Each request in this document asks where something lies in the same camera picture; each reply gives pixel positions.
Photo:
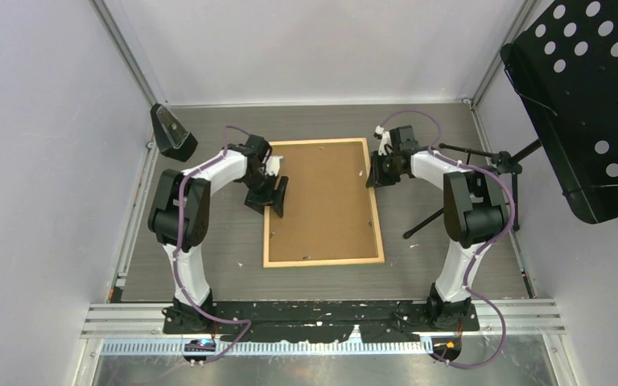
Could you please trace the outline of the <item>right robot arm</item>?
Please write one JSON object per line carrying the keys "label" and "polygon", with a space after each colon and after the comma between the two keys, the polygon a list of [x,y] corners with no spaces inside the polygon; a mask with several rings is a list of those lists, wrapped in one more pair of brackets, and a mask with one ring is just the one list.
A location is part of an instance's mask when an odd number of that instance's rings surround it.
{"label": "right robot arm", "polygon": [[431,285],[423,319],[434,329],[455,327],[469,314],[469,289],[485,251],[512,225],[504,190],[491,171],[452,161],[434,148],[422,148],[409,125],[378,126],[373,136],[379,146],[370,154],[367,187],[393,186],[406,175],[425,180],[443,193],[439,215],[450,244],[442,272]]}

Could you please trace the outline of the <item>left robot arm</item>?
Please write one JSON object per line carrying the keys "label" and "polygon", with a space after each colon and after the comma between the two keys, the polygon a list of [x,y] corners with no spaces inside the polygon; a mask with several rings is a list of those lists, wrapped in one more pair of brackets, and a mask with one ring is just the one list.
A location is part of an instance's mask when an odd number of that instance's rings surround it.
{"label": "left robot arm", "polygon": [[228,144],[207,162],[161,174],[148,228],[171,264],[175,295],[172,306],[163,312],[168,321],[196,333],[223,321],[215,316],[204,274],[202,244],[209,229],[211,198],[226,185],[241,183],[248,189],[246,207],[283,216],[289,179],[280,173],[282,157],[272,152],[265,138],[251,134],[245,143]]}

